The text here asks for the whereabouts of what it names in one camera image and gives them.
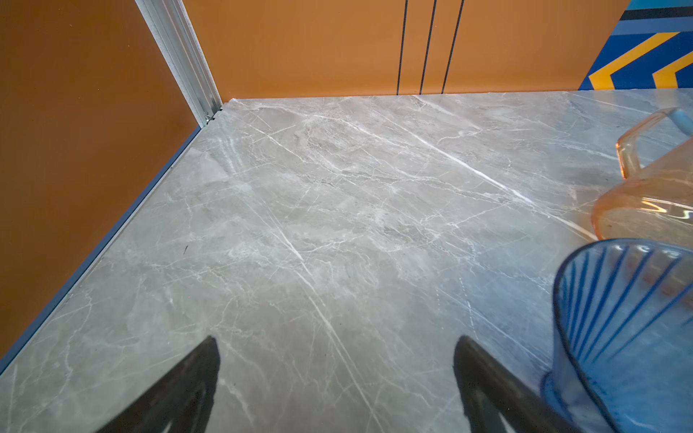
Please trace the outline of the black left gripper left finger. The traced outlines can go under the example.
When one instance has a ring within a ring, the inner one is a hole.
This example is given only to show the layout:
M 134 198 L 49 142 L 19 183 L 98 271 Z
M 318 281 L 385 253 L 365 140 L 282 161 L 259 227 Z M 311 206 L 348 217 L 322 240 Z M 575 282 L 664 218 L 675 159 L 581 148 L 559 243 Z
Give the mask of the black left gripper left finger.
M 218 383 L 220 354 L 206 337 L 101 432 L 204 432 Z

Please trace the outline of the orange glass carafe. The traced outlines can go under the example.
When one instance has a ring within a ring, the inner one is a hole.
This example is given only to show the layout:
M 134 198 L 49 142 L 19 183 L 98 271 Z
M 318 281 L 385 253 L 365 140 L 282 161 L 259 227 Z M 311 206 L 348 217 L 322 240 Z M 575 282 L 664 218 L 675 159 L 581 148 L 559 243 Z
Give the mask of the orange glass carafe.
M 647 166 L 639 160 L 642 134 L 670 120 L 687 140 Z M 639 238 L 692 247 L 692 119 L 679 108 L 659 110 L 615 145 L 623 182 L 602 195 L 591 213 L 599 240 Z

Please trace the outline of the left aluminium corner post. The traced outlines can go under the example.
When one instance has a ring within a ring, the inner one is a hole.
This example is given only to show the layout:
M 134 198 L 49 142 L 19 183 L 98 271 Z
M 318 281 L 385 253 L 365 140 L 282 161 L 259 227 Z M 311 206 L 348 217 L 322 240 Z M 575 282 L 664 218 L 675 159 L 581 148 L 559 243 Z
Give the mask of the left aluminium corner post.
M 171 74 L 199 127 L 223 102 L 182 0 L 136 0 Z

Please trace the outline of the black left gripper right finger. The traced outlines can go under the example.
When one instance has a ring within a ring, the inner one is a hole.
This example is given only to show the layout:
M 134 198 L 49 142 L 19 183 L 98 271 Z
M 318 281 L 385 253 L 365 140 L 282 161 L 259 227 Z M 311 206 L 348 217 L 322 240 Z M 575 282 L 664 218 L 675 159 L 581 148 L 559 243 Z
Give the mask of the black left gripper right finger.
M 453 370 L 473 432 L 577 432 L 472 337 L 455 346 Z

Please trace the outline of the blue ribbed plastic dripper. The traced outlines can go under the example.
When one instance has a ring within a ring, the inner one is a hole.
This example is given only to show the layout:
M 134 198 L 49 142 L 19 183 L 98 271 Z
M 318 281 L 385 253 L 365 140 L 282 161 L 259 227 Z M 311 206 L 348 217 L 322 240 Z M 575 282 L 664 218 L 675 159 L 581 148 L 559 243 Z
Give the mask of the blue ribbed plastic dripper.
M 552 289 L 541 398 L 585 432 L 692 429 L 692 252 L 643 239 L 571 253 Z

